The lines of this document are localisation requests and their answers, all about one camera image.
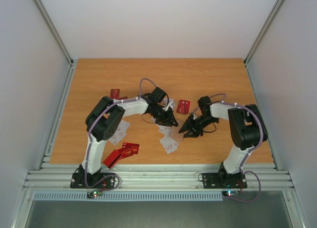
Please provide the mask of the pink leather card holder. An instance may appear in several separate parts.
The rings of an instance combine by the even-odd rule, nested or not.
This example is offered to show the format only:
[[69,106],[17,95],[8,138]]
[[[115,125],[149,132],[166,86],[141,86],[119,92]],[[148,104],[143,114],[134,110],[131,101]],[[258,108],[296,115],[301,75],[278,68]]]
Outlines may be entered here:
[[178,131],[171,131],[170,137],[176,142],[182,142],[184,140],[184,133]]

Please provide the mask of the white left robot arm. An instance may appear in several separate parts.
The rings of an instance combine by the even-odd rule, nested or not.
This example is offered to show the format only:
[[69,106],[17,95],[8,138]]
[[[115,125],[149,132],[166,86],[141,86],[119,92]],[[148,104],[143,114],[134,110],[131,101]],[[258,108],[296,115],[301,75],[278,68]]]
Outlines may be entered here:
[[87,187],[99,184],[102,154],[106,142],[114,135],[124,117],[136,114],[150,114],[155,124],[177,127],[178,123],[170,106],[162,106],[154,97],[141,95],[131,99],[111,99],[103,97],[86,118],[88,133],[87,150],[81,163],[85,173],[82,182]]

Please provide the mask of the white card under arm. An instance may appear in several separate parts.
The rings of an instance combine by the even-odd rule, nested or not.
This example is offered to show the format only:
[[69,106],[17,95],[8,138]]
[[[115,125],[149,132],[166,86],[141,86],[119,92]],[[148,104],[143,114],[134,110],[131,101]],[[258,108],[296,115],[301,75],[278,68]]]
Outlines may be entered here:
[[114,133],[114,135],[109,139],[109,141],[113,144],[113,145],[117,145],[126,135],[126,131],[129,128],[130,123],[126,122],[126,121],[121,121]]

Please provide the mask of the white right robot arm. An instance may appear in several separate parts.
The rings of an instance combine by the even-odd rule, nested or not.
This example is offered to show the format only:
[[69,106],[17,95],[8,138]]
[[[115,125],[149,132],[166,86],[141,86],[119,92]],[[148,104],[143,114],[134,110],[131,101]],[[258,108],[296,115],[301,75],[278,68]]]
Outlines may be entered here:
[[229,122],[233,146],[222,163],[224,171],[219,173],[218,180],[223,186],[231,186],[236,181],[235,174],[242,172],[248,157],[268,138],[262,116],[255,104],[244,106],[224,101],[205,103],[201,112],[198,118],[190,115],[178,132],[185,138],[196,138],[203,136],[204,129],[220,119]]

